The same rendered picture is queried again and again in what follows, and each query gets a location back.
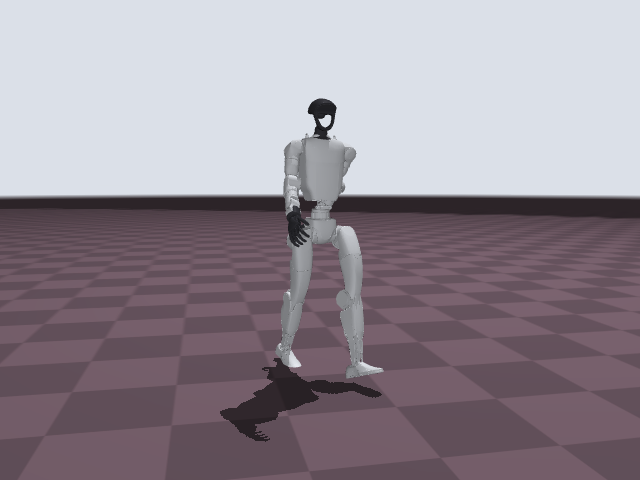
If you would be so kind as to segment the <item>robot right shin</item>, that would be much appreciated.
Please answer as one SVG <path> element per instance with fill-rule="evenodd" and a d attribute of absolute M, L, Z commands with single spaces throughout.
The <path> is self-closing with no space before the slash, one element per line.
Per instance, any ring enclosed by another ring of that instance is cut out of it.
<path fill-rule="evenodd" d="M 283 305 L 281 308 L 281 350 L 283 352 L 286 352 L 286 346 L 288 350 L 291 350 L 294 335 L 297 332 L 300 324 L 302 310 L 302 303 L 297 303 L 293 309 L 293 305 L 291 304 L 290 299 L 290 292 L 285 292 L 283 295 Z"/>

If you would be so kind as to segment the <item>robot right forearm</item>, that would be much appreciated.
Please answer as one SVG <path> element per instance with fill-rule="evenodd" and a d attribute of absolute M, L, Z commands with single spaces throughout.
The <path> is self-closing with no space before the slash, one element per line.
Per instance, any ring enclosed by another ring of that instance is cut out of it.
<path fill-rule="evenodd" d="M 283 188 L 284 198 L 285 198 L 285 209 L 286 216 L 289 212 L 293 211 L 293 206 L 297 206 L 300 209 L 299 202 L 299 190 L 294 186 L 289 186 L 289 176 L 287 175 L 284 179 L 284 188 Z M 300 210 L 301 213 L 301 210 Z"/>

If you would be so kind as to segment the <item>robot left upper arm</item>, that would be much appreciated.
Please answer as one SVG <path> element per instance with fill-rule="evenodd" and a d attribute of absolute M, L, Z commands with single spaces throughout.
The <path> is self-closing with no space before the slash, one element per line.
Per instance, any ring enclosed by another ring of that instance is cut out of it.
<path fill-rule="evenodd" d="M 348 168 L 350 167 L 351 162 L 355 159 L 356 157 L 356 150 L 350 146 L 347 143 L 344 143 L 344 147 L 345 147 L 345 157 L 344 157 L 344 169 L 343 169 L 343 176 L 346 175 Z M 340 193 L 342 193 L 345 190 L 345 184 L 342 181 L 342 188 L 340 190 Z M 339 194 L 340 194 L 339 193 Z"/>

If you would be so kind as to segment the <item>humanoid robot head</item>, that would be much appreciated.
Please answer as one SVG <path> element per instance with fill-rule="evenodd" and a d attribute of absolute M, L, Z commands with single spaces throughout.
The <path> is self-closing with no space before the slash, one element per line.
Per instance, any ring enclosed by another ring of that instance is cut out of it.
<path fill-rule="evenodd" d="M 334 124 L 335 113 L 336 105 L 330 100 L 321 98 L 314 100 L 310 104 L 308 108 L 308 114 L 313 114 L 316 122 L 314 134 L 320 135 L 319 137 L 314 138 L 330 140 L 330 138 L 327 137 L 327 131 L 330 130 Z M 323 127 L 319 122 L 319 119 L 323 119 L 325 115 L 331 115 L 331 123 L 328 127 Z"/>

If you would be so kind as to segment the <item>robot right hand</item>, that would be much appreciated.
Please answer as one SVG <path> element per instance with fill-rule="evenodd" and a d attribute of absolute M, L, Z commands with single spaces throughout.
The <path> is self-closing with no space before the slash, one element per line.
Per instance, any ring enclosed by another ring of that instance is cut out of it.
<path fill-rule="evenodd" d="M 304 230 L 301 227 L 301 222 L 303 222 L 305 225 L 309 225 L 309 223 L 304 220 L 303 218 L 301 218 L 301 213 L 300 213 L 300 209 L 297 206 L 293 206 L 293 211 L 289 212 L 287 214 L 287 220 L 288 220 L 288 232 L 289 232 L 289 238 L 291 243 L 293 243 L 296 247 L 300 247 L 298 244 L 303 245 L 302 242 L 299 241 L 299 239 L 303 242 L 307 242 L 301 235 L 300 233 L 302 233 L 304 236 L 306 237 L 310 237 L 308 234 L 306 234 L 304 232 Z M 300 231 L 300 233 L 299 233 Z M 297 236 L 296 236 L 297 235 Z M 298 238 L 299 239 L 298 239 Z M 296 242 L 298 243 L 296 243 Z"/>

